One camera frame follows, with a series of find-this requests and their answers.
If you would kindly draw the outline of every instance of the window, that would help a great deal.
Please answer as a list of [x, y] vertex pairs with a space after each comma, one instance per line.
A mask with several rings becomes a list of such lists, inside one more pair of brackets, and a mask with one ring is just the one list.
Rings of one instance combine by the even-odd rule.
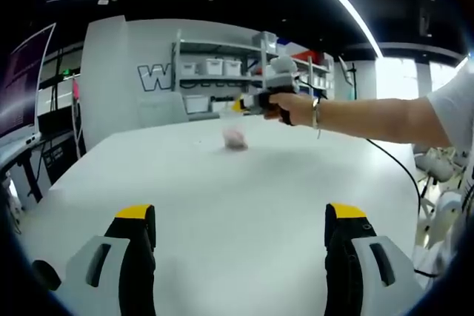
[[430, 62], [431, 89], [434, 92], [447, 84], [455, 75], [455, 68], [446, 64]]
[[416, 64], [407, 58], [378, 58], [375, 62], [377, 98], [418, 97]]

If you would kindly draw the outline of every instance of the computer monitor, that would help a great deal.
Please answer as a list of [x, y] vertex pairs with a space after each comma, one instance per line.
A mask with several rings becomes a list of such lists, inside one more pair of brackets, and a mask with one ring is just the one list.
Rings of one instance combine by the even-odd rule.
[[0, 77], [0, 147], [38, 132], [39, 76], [55, 25], [23, 41], [8, 57], [5, 73]]

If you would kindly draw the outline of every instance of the white sleeve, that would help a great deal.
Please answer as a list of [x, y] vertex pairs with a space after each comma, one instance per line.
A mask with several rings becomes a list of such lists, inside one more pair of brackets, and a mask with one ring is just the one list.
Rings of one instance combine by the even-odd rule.
[[451, 144], [458, 150], [470, 151], [474, 123], [473, 63], [468, 62], [448, 84], [427, 97]]

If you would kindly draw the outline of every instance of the white table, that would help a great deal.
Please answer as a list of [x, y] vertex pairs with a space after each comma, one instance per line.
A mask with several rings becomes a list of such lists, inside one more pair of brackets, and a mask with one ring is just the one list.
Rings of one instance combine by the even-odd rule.
[[[180, 316], [322, 315], [329, 202], [363, 209], [375, 231], [411, 257], [415, 189], [384, 153], [261, 117], [241, 124], [245, 152], [223, 149], [220, 120], [104, 140], [32, 212], [22, 235], [27, 254], [63, 278], [67, 260], [120, 209], [153, 204], [155, 308]], [[388, 148], [415, 170], [409, 146]]]

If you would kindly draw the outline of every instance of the hand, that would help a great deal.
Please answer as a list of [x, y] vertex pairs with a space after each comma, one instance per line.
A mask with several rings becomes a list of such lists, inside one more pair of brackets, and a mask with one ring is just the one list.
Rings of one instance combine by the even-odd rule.
[[[291, 123], [295, 126], [313, 126], [313, 98], [309, 95], [279, 93], [270, 96], [270, 103], [276, 104], [283, 110], [290, 112]], [[282, 122], [280, 109], [266, 112], [267, 120], [279, 118]]]

